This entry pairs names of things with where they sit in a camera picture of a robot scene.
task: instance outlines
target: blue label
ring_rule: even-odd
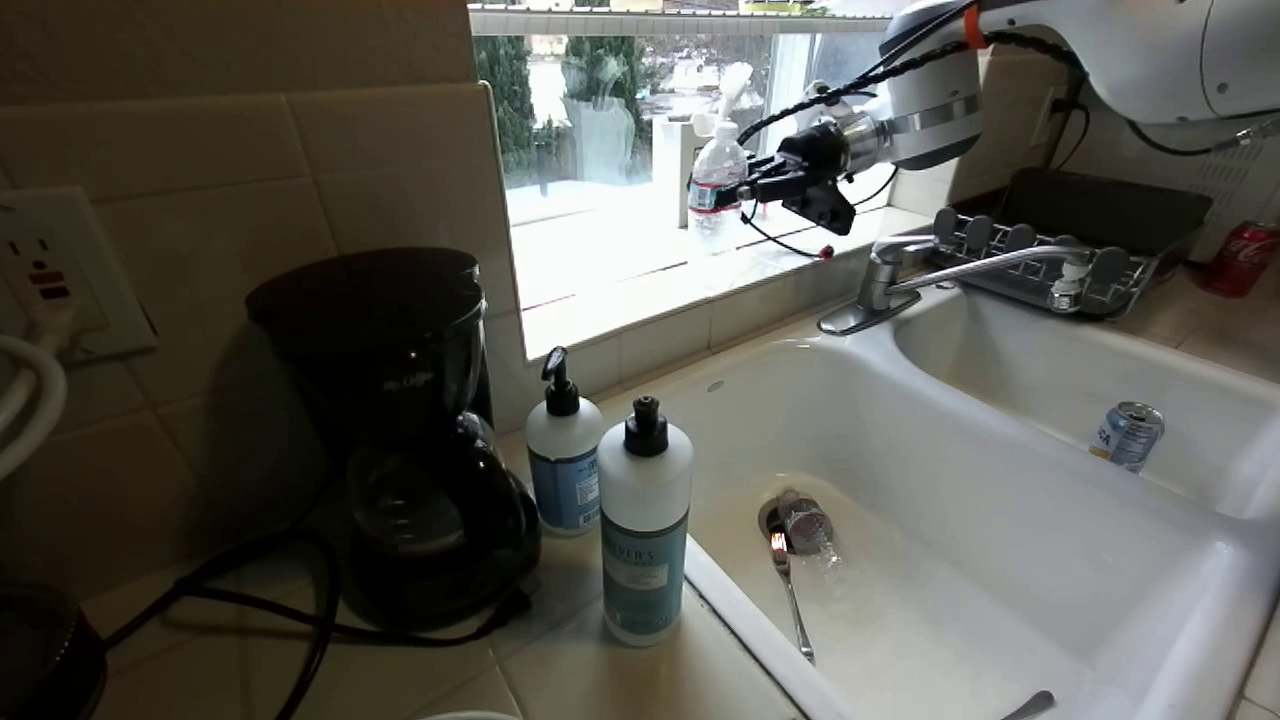
[[[527,454],[537,514],[549,530],[580,534],[602,517],[602,472],[597,450],[570,462]]]
[[[628,534],[603,517],[603,617],[621,637],[648,641],[678,625],[690,517],[665,534]]]

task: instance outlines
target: coffee maker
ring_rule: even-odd
[[[518,592],[542,530],[487,450],[482,264],[453,250],[322,262],[259,286],[249,315],[343,472],[343,592],[425,633]]]

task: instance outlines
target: dish soap bottle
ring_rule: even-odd
[[[576,538],[602,517],[603,417],[570,385],[570,348],[549,353],[546,382],[546,400],[526,422],[531,495],[549,534]]]
[[[641,396],[602,441],[603,625],[623,646],[665,641],[680,620],[692,446]]]

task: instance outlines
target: outlet cover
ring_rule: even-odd
[[[0,275],[17,315],[76,307],[79,337],[65,353],[69,364],[157,348],[85,187],[0,191]]]

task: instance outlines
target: white tile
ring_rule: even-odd
[[[229,97],[474,75],[463,6],[13,6],[0,101]]]
[[[439,163],[322,176],[322,191],[334,234],[347,252],[448,244],[453,228],[503,226],[499,196],[487,185]]]
[[[305,176],[282,97],[6,108],[0,163],[97,200]]]
[[[57,431],[76,431],[102,422],[135,417],[148,400],[120,362],[69,370],[69,410]]]
[[[729,297],[710,302],[713,348],[726,348],[762,323],[795,315],[805,307],[795,275],[778,275]]]
[[[129,666],[124,674],[114,674],[97,720],[238,720],[249,704],[241,656],[241,637],[173,646],[140,666]]]
[[[316,176],[439,169],[497,181],[486,85],[405,85],[293,97]]]
[[[76,595],[199,553],[197,482],[153,417],[49,441],[0,485],[0,566]]]
[[[602,606],[603,576],[602,576],[602,534],[587,530],[580,538],[542,538],[537,572],[526,581],[527,589],[527,617],[518,617],[510,628],[494,637],[497,656],[531,654],[546,646],[549,633],[562,633],[580,611]]]
[[[244,685],[249,720],[277,716],[299,662],[310,633],[299,637],[249,637],[244,641]],[[381,648],[381,646],[334,646],[325,669],[299,704],[310,720],[351,720],[351,716],[422,716],[463,694],[494,669],[487,646],[463,648]]]
[[[330,454],[293,390],[168,405],[157,422],[197,472],[213,550],[295,522],[334,482]]]
[[[249,185],[102,204],[160,348],[129,370],[153,405],[188,405],[282,370],[244,311],[277,271],[330,262],[334,240],[310,185]]]
[[[160,592],[173,589],[173,581],[182,581],[188,572],[188,566],[173,566],[163,572],[153,572],[144,581],[120,583],[114,592],[88,595],[85,599],[85,617],[102,637],[120,633],[129,620],[135,620]],[[193,628],[238,628],[241,625],[241,609],[229,606],[205,606],[205,599],[182,599],[173,606],[163,617],[140,625],[129,641],[120,641],[114,648],[114,677],[124,677],[157,656],[163,656],[163,666],[173,662],[168,654],[177,654],[182,646],[197,646],[205,641]]]
[[[631,382],[703,357],[713,348],[713,319],[703,304],[696,304],[684,311],[653,315],[643,323],[628,323],[603,341],[621,353],[623,377]]]
[[[616,646],[594,606],[499,666],[527,716],[795,716],[692,592],[662,646]]]
[[[148,97],[148,59],[124,6],[10,6],[0,26],[0,103]]]

